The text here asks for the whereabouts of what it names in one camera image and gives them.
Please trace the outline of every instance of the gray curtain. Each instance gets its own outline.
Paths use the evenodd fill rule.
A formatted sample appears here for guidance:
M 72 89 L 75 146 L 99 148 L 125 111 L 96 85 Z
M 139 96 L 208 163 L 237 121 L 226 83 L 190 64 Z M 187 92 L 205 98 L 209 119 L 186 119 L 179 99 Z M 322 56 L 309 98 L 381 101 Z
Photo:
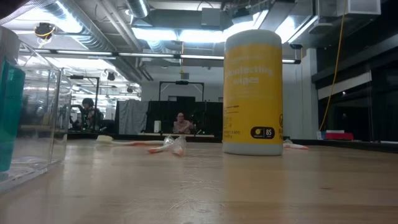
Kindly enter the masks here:
M 119 134 L 138 134 L 145 130 L 148 104 L 138 100 L 119 102 Z

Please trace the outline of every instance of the desk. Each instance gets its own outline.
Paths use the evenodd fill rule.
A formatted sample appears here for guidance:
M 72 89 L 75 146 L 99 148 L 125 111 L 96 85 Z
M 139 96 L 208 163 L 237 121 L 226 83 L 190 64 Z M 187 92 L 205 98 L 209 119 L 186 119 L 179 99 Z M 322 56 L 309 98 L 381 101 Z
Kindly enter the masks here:
M 4 224 L 395 224 L 398 155 L 334 147 L 187 156 L 68 142 L 65 164 L 0 195 Z
M 160 136 L 159 133 L 139 133 L 138 135 L 145 135 L 145 136 Z M 175 133 L 163 133 L 163 136 L 172 136 L 172 137 L 180 137 L 180 136 L 185 136 L 185 137 L 196 137 L 196 138 L 213 138 L 213 134 L 175 134 Z

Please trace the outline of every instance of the ceiling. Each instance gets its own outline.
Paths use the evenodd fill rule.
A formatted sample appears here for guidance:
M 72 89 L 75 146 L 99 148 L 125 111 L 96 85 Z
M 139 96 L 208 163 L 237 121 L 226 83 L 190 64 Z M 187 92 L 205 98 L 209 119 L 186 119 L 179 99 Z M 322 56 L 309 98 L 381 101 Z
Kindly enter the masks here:
M 327 0 L 326 2 L 336 2 L 341 0 Z M 313 27 L 313 24 L 306 27 L 305 32 L 299 35 L 293 44 L 302 44 L 304 48 L 308 47 L 326 47 L 329 45 L 335 45 L 337 42 L 341 17 L 333 15 L 336 9 L 330 8 L 330 5 L 319 5 L 319 9 L 322 11 L 314 11 L 317 7 L 313 4 L 317 1 L 313 0 L 297 0 L 295 1 L 222 1 L 213 0 L 210 2 L 206 1 L 184 1 L 184 0 L 148 0 L 150 5 L 150 13 L 143 19 L 134 19 L 131 24 L 131 16 L 127 10 L 125 0 L 109 1 L 113 4 L 113 7 L 118 12 L 119 18 L 122 21 L 117 21 L 118 29 L 115 27 L 115 23 L 112 23 L 107 17 L 107 13 L 104 12 L 103 8 L 98 5 L 98 2 L 104 3 L 105 9 L 111 12 L 110 6 L 107 6 L 105 0 L 60 0 L 66 4 L 74 4 L 74 10 L 80 11 L 80 13 L 72 13 L 70 17 L 83 15 L 87 17 L 90 22 L 89 30 L 98 30 L 100 35 L 103 35 L 103 40 L 108 43 L 111 51 L 118 52 L 137 52 L 142 50 L 144 52 L 151 52 L 154 49 L 148 44 L 145 39 L 138 39 L 136 42 L 131 38 L 126 40 L 126 35 L 130 37 L 129 33 L 124 31 L 121 23 L 124 23 L 129 29 L 131 27 L 138 29 L 148 29 L 143 24 L 152 24 L 154 27 L 151 29 L 163 29 L 172 30 L 172 32 L 178 37 L 182 38 L 182 32 L 189 26 L 196 26 L 198 24 L 197 19 L 201 19 L 201 11 L 207 10 L 208 8 L 221 9 L 221 22 L 216 28 L 204 27 L 202 30 L 218 30 L 219 33 L 224 33 L 223 30 L 231 29 L 232 22 L 231 16 L 234 10 L 239 7 L 247 7 L 251 13 L 250 16 L 256 14 L 256 18 L 260 18 L 261 13 L 267 11 L 264 20 L 260 20 L 260 29 L 273 29 L 282 39 L 288 41 L 291 37 L 296 34 L 300 29 L 303 29 L 303 25 L 306 24 L 309 19 L 318 15 L 322 19 L 326 20 L 331 24 L 330 30 L 322 34 L 309 34 L 308 30 Z M 359 27 L 365 26 L 372 21 L 373 17 L 369 16 L 356 16 L 349 17 L 346 19 L 345 35 L 358 30 Z M 60 19 L 55 15 L 44 12 L 41 8 L 33 9 L 17 18 L 3 24 L 8 29 L 13 30 L 18 34 L 21 41 L 38 48 L 41 39 L 38 39 L 34 34 L 34 27 L 40 22 L 49 22 L 58 26 L 58 29 L 54 32 L 51 41 L 42 46 L 43 49 L 58 49 L 58 50 L 92 50 L 87 45 L 79 42 L 79 35 L 71 34 L 70 31 L 65 30 L 65 24 L 61 26 Z M 256 26 L 256 20 L 249 24 L 250 28 Z M 140 34 L 137 29 L 133 33 L 135 37 L 139 38 Z M 206 39 L 207 35 L 203 35 L 199 40 Z M 205 40 L 204 42 L 184 42 L 182 44 L 174 40 L 163 40 L 164 34 L 152 34 L 147 38 L 158 38 L 160 39 L 163 47 L 163 53 L 171 52 L 179 54 L 182 51 L 185 54 L 192 55 L 220 55 L 224 54 L 224 42 L 211 42 L 211 39 Z M 293 50 L 286 42 L 283 45 L 283 58 L 298 58 L 298 52 Z M 125 88 L 128 83 L 142 83 L 142 82 L 158 82 L 158 81 L 176 81 L 180 79 L 180 66 L 181 61 L 177 59 L 161 59 L 161 58 L 144 58 L 142 61 L 139 59 L 123 59 L 123 63 L 127 63 L 129 67 L 121 68 L 120 63 L 116 60 L 101 60 L 101 59 L 87 59 L 82 57 L 73 58 L 60 58 L 61 56 L 49 55 L 47 59 L 58 68 L 65 68 L 70 73 L 78 74 L 91 74 L 92 76 L 101 77 L 101 82 L 105 83 L 106 74 L 105 69 L 108 71 L 117 72 L 115 83 L 121 85 L 120 88 Z M 222 83 L 223 82 L 223 63 L 222 61 L 215 60 L 184 60 L 183 71 L 190 74 L 190 81 L 193 82 L 209 82 L 209 83 Z

